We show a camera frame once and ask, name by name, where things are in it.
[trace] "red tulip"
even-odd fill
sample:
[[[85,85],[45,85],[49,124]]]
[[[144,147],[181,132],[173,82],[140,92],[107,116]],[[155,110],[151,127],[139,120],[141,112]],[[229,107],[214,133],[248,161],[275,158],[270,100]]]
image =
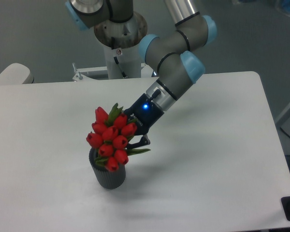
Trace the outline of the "red tulip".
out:
[[[119,163],[123,165],[125,165],[129,161],[127,152],[125,150],[117,150],[114,154],[114,157]]]
[[[107,126],[104,124],[99,124],[99,123],[95,122],[95,123],[92,123],[92,128],[97,134],[102,135],[103,132],[106,131]]]
[[[111,156],[110,158],[108,158],[105,168],[110,172],[117,171],[119,168],[117,160],[113,156]]]
[[[120,114],[114,121],[114,126],[122,129],[127,124],[128,117],[125,114]]]
[[[115,126],[111,126],[106,129],[102,134],[103,140],[113,141],[118,136],[118,129]]]
[[[104,121],[108,119],[108,114],[105,110],[103,110],[101,107],[98,107],[96,109],[96,121],[97,123],[103,124]]]
[[[137,130],[136,124],[132,122],[121,129],[121,134],[125,137],[128,137],[128,136],[134,135],[136,130]]]
[[[89,133],[86,140],[93,148],[99,148],[103,144],[102,136],[99,134]]]
[[[100,154],[102,157],[112,156],[113,153],[114,153],[114,148],[113,148],[112,145],[103,144],[103,145],[99,148],[99,154]]]
[[[126,137],[119,135],[113,140],[113,146],[116,149],[124,149],[128,145],[128,140]]]

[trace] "gray vase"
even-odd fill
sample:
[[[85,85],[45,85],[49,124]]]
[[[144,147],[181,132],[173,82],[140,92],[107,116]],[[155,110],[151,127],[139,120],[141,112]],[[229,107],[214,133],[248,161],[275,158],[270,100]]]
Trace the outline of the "gray vase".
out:
[[[97,150],[92,148],[89,153],[89,161],[99,184],[106,189],[116,189],[119,187],[126,178],[125,166],[119,164],[119,169],[117,171],[109,172],[105,168],[95,164],[94,160],[96,157],[98,157]]]

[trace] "white chair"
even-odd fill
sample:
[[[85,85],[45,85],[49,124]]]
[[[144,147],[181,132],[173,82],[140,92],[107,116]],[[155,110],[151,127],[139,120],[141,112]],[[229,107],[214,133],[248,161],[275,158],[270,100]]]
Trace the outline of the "white chair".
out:
[[[11,64],[0,74],[0,86],[31,84],[33,81],[29,68],[22,64]]]

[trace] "table surface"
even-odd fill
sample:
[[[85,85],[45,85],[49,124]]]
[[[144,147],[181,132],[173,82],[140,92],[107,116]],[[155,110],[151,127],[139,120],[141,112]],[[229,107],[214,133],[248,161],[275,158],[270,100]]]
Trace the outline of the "table surface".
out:
[[[151,128],[151,151],[103,189],[85,137],[152,78],[0,87],[0,232],[290,227],[290,174],[260,77],[206,74]]]

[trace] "light blue joint cap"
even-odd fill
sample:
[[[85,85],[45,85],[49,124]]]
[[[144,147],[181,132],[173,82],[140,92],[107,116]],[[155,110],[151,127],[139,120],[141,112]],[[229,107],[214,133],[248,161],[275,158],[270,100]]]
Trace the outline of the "light blue joint cap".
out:
[[[158,37],[158,35],[150,34],[150,35],[147,35],[144,38],[142,38],[142,40],[139,43],[139,54],[145,62],[146,62],[145,57],[146,57],[147,49],[148,49],[150,43],[157,37]]]
[[[77,13],[74,11],[73,7],[71,4],[67,1],[65,3],[66,7],[68,8],[68,11],[70,15],[72,16],[74,22],[78,26],[80,30],[88,30],[89,28],[84,24],[84,22],[80,19],[80,17],[77,15]]]
[[[202,62],[190,51],[180,55],[183,65],[189,78],[195,84],[197,80],[205,73],[205,67]]]
[[[206,44],[209,44],[217,37],[217,26],[210,16],[204,15],[203,18],[206,20],[208,26],[208,38]]]

